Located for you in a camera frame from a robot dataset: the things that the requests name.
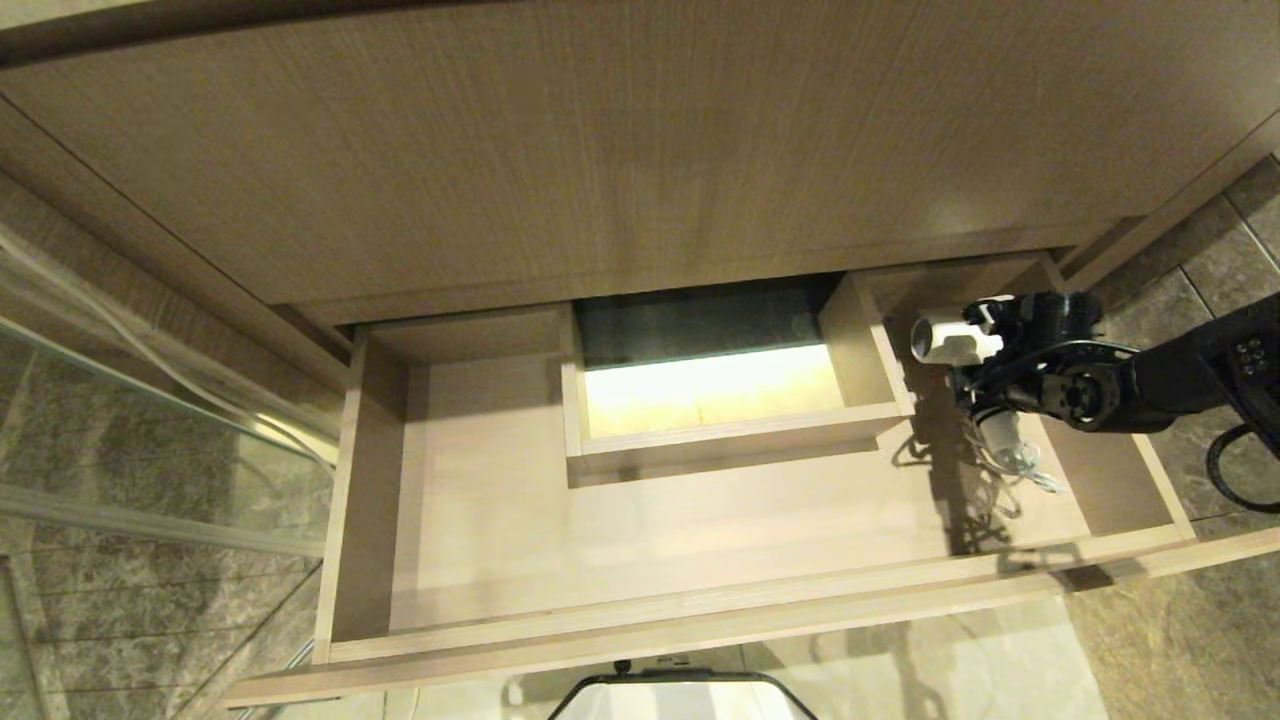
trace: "robotic arm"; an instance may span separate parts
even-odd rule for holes
[[[1219,470],[1222,450],[1249,432],[1280,459],[1280,293],[1144,351],[1098,341],[1101,318],[1083,292],[989,297],[959,322],[922,318],[911,351],[951,365],[956,404],[983,436],[1001,434],[995,428],[1012,411],[1083,432],[1155,433],[1230,404],[1244,424],[1210,447],[1210,479],[1244,507],[1280,512],[1280,502],[1236,496]]]

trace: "black cable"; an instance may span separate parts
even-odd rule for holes
[[[1222,459],[1222,451],[1226,450],[1226,446],[1249,434],[1253,430],[1249,425],[1236,425],[1217,436],[1213,443],[1208,446],[1208,452],[1204,455],[1204,466],[1208,470],[1208,482],[1213,483],[1213,487],[1217,488],[1217,492],[1222,493],[1222,497],[1230,500],[1240,507],[1244,507],[1245,510],[1270,512],[1272,515],[1280,514],[1280,502],[1253,502],[1252,500],[1244,500],[1243,497],[1235,495],[1235,491],[1231,489],[1222,478],[1222,470],[1217,466],[1219,461]]]

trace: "drawer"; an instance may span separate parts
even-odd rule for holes
[[[1280,530],[1198,542],[1144,437],[1037,416],[1021,430],[1068,492],[997,497],[942,374],[896,348],[915,307],[1010,282],[1052,269],[850,273],[820,318],[840,407],[755,402],[689,432],[588,406],[570,304],[360,328],[314,664],[228,705],[943,615],[1280,548]],[[593,410],[630,445],[593,436]]]

